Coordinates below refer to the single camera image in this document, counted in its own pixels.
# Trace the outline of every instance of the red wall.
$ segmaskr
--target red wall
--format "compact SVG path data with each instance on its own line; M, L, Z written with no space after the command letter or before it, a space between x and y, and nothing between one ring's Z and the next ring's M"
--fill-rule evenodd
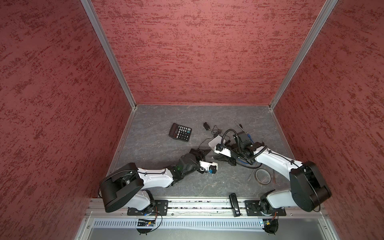
M93 0L139 104L268 105L325 0Z
M384 237L384 2L339 0L275 109L342 239Z
M79 0L0 3L0 239L72 240L130 106Z

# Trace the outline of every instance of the gray marble surface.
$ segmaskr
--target gray marble surface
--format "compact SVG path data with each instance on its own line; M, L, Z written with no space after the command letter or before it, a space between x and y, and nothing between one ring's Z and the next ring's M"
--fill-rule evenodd
M140 105L115 170L129 162L144 169L161 169L174 164L191 148L196 149L204 139L212 137L210 131L204 129L204 122L211 128L217 125L223 132L229 128L241 131L235 121L242 124L255 142L264 141L270 149L287 155L267 107ZM168 136L174 122L192 128L189 142L174 140ZM208 149L209 141L205 141L200 148ZM213 161L212 157L215 155L214 152L209 153L206 161ZM271 168L265 165L261 168L272 176ZM176 186L149 190L154 197L226 197L230 193L236 193L237 197L260 197L269 190L281 190L290 186L289 181L277 172L276 184L271 182L267 186L261 186L254 177L248 182L251 173L252 169L218 162L216 174L194 172Z

